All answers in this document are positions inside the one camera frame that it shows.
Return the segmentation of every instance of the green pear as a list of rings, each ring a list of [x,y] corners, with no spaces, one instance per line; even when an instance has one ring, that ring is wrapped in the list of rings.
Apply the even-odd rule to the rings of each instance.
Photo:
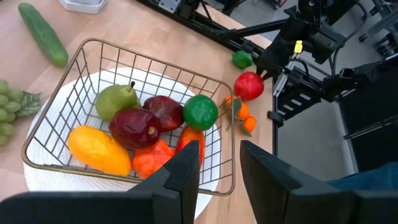
[[[131,82],[130,85],[108,86],[99,93],[95,108],[101,119],[111,121],[120,110],[141,107],[136,91],[133,89],[134,84]]]

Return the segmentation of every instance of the metal wire basket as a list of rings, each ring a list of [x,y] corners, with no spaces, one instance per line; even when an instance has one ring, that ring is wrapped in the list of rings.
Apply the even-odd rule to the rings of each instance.
[[[54,93],[39,112],[22,149],[24,162],[38,169],[141,182],[133,170],[122,177],[92,169],[76,160],[67,145],[70,131],[79,125],[109,133],[108,123],[102,121],[95,110],[96,97],[107,86],[131,81],[136,83],[134,89],[141,104],[148,97],[166,95],[184,105],[193,95],[202,94],[218,105],[216,124],[205,132],[206,150],[200,169],[199,192],[229,195],[235,183],[234,126],[224,109],[223,99],[232,96],[231,88],[219,80],[99,39],[87,39],[77,49]],[[163,133],[161,138],[175,148],[181,130],[182,127]]]

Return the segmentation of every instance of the grape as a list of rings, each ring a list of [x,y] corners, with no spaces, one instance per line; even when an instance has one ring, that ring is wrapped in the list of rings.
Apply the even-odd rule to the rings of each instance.
[[[0,93],[8,92],[8,82],[5,80],[0,80]]]
[[[0,124],[0,128],[1,128],[1,134],[5,135],[5,136],[14,135],[15,129],[14,129],[14,126],[12,124],[1,123]]]
[[[0,146],[5,146],[8,143],[8,136],[0,135]]]
[[[0,106],[4,106],[6,104],[8,104],[8,97],[0,95]]]
[[[0,121],[7,119],[7,111],[0,109]]]
[[[8,104],[4,107],[7,112],[10,113],[15,113],[21,109],[21,104],[18,102],[10,101]]]
[[[10,100],[19,100],[24,96],[24,92],[17,89],[10,89],[8,90],[7,96]]]
[[[13,122],[16,117],[17,116],[14,113],[9,113],[9,114],[7,114],[7,118],[6,118],[5,122],[8,122],[8,123]]]

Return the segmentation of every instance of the yellow label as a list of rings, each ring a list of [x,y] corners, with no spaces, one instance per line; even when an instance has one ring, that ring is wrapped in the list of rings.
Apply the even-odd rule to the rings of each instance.
[[[303,41],[296,41],[296,45],[294,46],[294,53],[301,54],[303,52]]]

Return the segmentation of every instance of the wooden table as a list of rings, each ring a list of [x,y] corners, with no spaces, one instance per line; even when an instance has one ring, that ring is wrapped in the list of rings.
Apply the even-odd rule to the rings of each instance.
[[[20,2],[0,2],[0,78],[16,88],[42,92],[42,102],[45,102],[64,69],[49,64],[40,52],[18,13]],[[54,0],[36,0],[33,5],[55,29],[70,57],[83,40],[97,37],[223,80],[229,86],[233,86],[242,72],[231,63],[232,51],[132,0],[108,1],[98,15],[68,12]],[[210,9],[210,13],[225,27],[243,27],[214,9]],[[263,47],[270,44],[260,35],[250,39]],[[271,80],[266,81],[264,93],[248,105],[257,118],[257,127],[249,140],[272,152],[272,121],[267,119],[267,111],[272,110]],[[17,121],[16,135],[7,146],[0,148],[0,180],[7,183],[0,186],[0,200],[27,191],[21,147],[31,121],[32,117]],[[241,175],[239,143],[242,139],[245,137],[237,129],[234,192],[227,197],[213,197],[195,223],[255,223]]]

